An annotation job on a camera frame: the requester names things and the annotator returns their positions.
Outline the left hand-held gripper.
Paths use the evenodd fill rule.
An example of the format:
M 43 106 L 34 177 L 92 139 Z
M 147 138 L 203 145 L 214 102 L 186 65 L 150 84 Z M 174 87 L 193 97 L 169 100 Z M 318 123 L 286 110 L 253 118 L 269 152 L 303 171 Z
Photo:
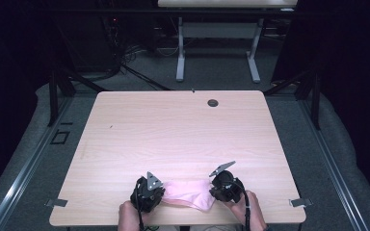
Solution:
M 150 213 L 162 201 L 164 193 L 163 182 L 148 171 L 137 180 L 130 201 L 138 211 Z

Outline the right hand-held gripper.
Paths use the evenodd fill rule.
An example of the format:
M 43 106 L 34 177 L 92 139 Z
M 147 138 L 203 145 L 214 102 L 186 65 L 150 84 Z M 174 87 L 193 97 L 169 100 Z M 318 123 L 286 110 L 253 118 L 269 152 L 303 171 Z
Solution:
M 213 180 L 211 182 L 212 188 L 209 192 L 219 201 L 229 202 L 233 200 L 235 203 L 238 203 L 241 200 L 241 194 L 245 191 L 243 183 L 227 170 L 234 164 L 235 161 L 231 161 L 219 165 L 210 173 L 210 177 L 213 177 Z

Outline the pink cloth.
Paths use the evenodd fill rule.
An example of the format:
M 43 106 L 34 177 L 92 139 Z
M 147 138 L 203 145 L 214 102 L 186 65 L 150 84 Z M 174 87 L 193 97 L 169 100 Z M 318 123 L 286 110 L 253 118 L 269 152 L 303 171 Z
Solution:
M 171 205 L 207 212 L 215 202 L 215 198 L 209 192 L 209 180 L 170 181 L 166 182 L 164 187 L 162 200 Z

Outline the person's left hand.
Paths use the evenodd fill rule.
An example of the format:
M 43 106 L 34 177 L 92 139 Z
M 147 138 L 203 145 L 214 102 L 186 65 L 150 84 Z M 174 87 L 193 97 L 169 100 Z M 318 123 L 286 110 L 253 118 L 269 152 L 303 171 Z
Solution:
M 119 205 L 119 224 L 139 224 L 140 226 L 140 219 L 143 220 L 144 224 L 148 224 L 150 213 L 141 213 L 138 215 L 137 209 L 130 201 L 125 201 Z

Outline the person's right hand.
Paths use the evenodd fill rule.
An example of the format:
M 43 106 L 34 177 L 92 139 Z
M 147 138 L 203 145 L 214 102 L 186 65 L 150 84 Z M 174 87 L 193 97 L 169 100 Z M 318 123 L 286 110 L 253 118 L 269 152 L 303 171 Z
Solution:
M 251 214 L 250 214 L 250 223 L 251 222 L 263 222 L 266 223 L 265 219 L 263 218 L 262 211 L 260 209 L 258 199 L 256 194 L 251 191 L 246 191 L 246 195 L 249 200 L 249 204 L 251 206 Z M 225 202 L 225 206 L 231 211 L 231 213 L 243 224 L 246 224 L 246 203 L 245 197 L 242 195 L 242 198 L 239 202 Z

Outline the white desk with metal legs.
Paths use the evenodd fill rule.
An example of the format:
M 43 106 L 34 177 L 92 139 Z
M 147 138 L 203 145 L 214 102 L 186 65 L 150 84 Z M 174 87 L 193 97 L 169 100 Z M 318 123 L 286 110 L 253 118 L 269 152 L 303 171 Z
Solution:
M 283 10 L 293 11 L 298 0 L 158 0 L 158 6 L 168 10 Z M 230 22 L 219 19 L 197 21 L 178 17 L 178 60 L 176 80 L 182 82 L 185 73 L 184 39 L 250 39 L 251 50 L 246 52 L 247 62 L 254 83 L 260 82 L 255 54 L 260 40 L 263 18 L 253 22 Z

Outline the dark equipment cabinet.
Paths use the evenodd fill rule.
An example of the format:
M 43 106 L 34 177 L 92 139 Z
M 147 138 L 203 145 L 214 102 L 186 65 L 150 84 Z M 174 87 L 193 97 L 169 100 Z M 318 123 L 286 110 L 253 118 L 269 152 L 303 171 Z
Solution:
M 102 17 L 55 17 L 75 68 L 79 72 L 113 73 L 120 70 Z

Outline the aluminium floor rail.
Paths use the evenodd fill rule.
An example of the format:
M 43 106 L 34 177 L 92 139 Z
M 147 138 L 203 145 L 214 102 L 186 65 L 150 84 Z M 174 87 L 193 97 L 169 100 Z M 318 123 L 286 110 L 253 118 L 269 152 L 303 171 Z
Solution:
M 59 119 L 63 117 L 72 98 L 62 100 L 59 114 L 52 125 L 45 122 L 50 118 L 48 101 L 40 99 L 23 137 L 0 176 L 0 231 L 6 225 L 18 200 L 23 195 L 43 157 L 43 151 L 54 136 Z
M 305 121 L 308 124 L 311 133 L 315 137 L 321 150 L 321 158 L 324 166 L 334 186 L 334 189 L 339 197 L 343 209 L 345 210 L 348 220 L 351 223 L 354 231 L 370 231 L 357 204 L 351 193 L 348 185 L 343 178 L 341 171 L 334 160 L 330 148 L 320 129 L 317 129 L 313 124 L 310 116 L 310 108 L 305 101 L 299 100 L 298 105 L 301 108 Z

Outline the black metal frame stand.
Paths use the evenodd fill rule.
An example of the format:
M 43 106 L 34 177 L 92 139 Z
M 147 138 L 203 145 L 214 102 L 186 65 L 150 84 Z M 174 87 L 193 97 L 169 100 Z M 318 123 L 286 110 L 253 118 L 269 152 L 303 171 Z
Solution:
M 311 97 L 310 106 L 310 120 L 314 127 L 319 130 L 319 107 L 321 98 L 321 78 L 314 70 L 306 70 L 288 80 L 283 80 L 275 87 L 271 87 L 264 91 L 266 96 L 275 94 L 276 92 L 283 90 L 293 83 L 298 82 L 299 85 L 294 93 L 297 100 L 306 100 L 309 96 Z
M 48 125 L 52 126 L 59 116 L 58 90 L 65 97 L 73 97 L 76 93 L 75 87 L 71 84 L 72 80 L 83 84 L 84 86 L 96 91 L 105 91 L 101 86 L 84 78 L 82 75 L 65 67 L 56 68 L 49 77 L 49 100 L 50 100 L 50 118 Z

